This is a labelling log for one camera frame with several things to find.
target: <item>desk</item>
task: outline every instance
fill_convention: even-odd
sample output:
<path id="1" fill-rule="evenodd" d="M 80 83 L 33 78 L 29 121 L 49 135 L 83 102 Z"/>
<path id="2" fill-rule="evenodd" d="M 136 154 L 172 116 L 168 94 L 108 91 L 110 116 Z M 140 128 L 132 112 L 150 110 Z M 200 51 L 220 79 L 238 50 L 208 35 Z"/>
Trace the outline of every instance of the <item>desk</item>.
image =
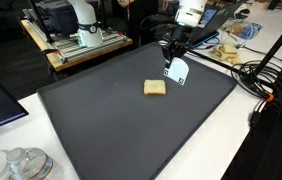
<path id="1" fill-rule="evenodd" d="M 262 49 L 259 50 L 267 51 L 282 33 L 282 25 L 277 24 L 282 22 L 278 20 L 282 20 L 282 10 L 256 11 L 263 17 L 251 16 L 250 20 L 260 24 L 264 22 L 264 31 L 256 39 L 251 40 L 249 46 L 260 47 Z M 266 37 L 273 38 L 263 42 L 262 36 L 265 33 L 269 33 L 265 35 Z M 282 49 L 277 56 L 282 58 Z M 245 52 L 244 57 L 246 59 L 261 58 L 258 54 L 249 51 Z M 220 72 L 230 74 L 228 70 L 211 62 L 193 59 Z M 249 114 L 259 101 L 242 88 L 236 87 L 174 156 L 157 179 L 220 179 L 248 134 Z M 22 99 L 20 103 L 30 115 L 0 128 L 0 150 L 10 150 L 15 147 L 42 148 L 65 168 L 66 180 L 78 179 L 37 95 Z"/>
<path id="2" fill-rule="evenodd" d="M 50 49 L 49 45 L 41 36 L 39 33 L 29 24 L 28 20 L 21 20 L 21 25 L 24 28 L 24 30 L 31 36 L 31 38 L 34 40 L 34 42 L 38 45 L 40 50 Z M 88 61 L 90 59 L 99 57 L 101 55 L 107 54 L 109 52 L 118 50 L 120 48 L 126 47 L 128 45 L 132 44 L 132 40 L 130 38 L 127 38 L 127 41 L 121 42 L 119 44 L 109 46 L 107 48 L 103 48 L 102 50 L 95 51 L 92 54 L 89 54 L 87 56 L 84 56 L 78 60 L 75 61 L 69 61 L 66 63 L 62 63 L 60 59 L 53 53 L 47 55 L 47 60 L 52 65 L 55 71 L 61 71 L 66 68 L 72 67 L 74 65 L 80 64 L 82 62 Z"/>

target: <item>dark gray mat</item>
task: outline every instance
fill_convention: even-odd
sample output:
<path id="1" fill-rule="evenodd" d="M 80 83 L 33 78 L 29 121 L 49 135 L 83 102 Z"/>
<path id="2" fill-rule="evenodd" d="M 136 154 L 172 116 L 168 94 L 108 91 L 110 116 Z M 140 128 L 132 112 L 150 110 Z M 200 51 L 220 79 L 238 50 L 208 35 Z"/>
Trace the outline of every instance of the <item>dark gray mat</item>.
<path id="1" fill-rule="evenodd" d="M 152 179 L 233 90 L 228 76 L 183 58 L 184 86 L 163 76 L 152 43 L 38 90 L 81 179 Z M 164 79 L 166 96 L 145 96 L 145 79 Z"/>

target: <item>wire bundle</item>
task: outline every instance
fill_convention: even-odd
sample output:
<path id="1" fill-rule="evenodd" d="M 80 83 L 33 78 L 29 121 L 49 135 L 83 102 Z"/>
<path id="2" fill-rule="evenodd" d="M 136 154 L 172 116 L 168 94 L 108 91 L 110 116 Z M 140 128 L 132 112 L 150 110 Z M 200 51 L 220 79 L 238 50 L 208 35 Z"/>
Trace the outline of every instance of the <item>wire bundle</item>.
<path id="1" fill-rule="evenodd" d="M 260 73 L 255 73 L 255 68 L 260 61 L 249 61 L 240 65 L 239 72 L 231 71 L 232 77 L 250 94 L 263 99 L 258 110 L 268 103 L 277 110 L 282 109 L 282 68 L 276 64 L 268 63 Z"/>

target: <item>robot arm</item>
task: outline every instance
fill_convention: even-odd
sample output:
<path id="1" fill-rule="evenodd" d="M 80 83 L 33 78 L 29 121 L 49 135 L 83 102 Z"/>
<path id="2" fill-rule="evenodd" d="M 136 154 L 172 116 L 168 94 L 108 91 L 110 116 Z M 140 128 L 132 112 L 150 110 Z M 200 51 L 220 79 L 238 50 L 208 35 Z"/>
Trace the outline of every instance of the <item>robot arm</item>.
<path id="1" fill-rule="evenodd" d="M 167 69 L 170 68 L 174 57 L 182 57 L 186 53 L 188 39 L 185 33 L 190 33 L 199 24 L 207 0 L 179 0 L 179 2 L 179 10 L 175 16 L 177 26 L 172 30 L 170 42 L 162 47 Z"/>
<path id="2" fill-rule="evenodd" d="M 80 46 L 94 47 L 102 44 L 102 34 L 98 28 L 93 7 L 85 0 L 68 0 L 78 18 Z"/>

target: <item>white table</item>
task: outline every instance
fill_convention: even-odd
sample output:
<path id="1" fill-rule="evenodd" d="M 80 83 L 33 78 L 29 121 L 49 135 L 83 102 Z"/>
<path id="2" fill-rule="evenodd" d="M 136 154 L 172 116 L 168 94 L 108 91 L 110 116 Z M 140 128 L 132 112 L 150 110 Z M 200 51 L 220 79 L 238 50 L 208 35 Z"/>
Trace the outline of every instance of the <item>white table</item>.
<path id="1" fill-rule="evenodd" d="M 252 9 L 249 19 L 262 24 L 264 28 L 247 46 L 268 51 L 282 33 L 282 10 L 268 12 Z M 244 61 L 262 58 L 261 55 L 248 50 L 240 50 L 240 54 Z M 282 49 L 277 56 L 282 58 Z M 211 62 L 193 59 L 229 74 L 229 71 Z M 249 132 L 249 114 L 259 101 L 240 87 L 236 87 L 157 179 L 220 179 Z M 78 179 L 37 94 L 20 100 L 20 103 L 30 115 L 0 128 L 0 150 L 11 150 L 15 147 L 41 148 L 65 168 L 66 180 Z"/>

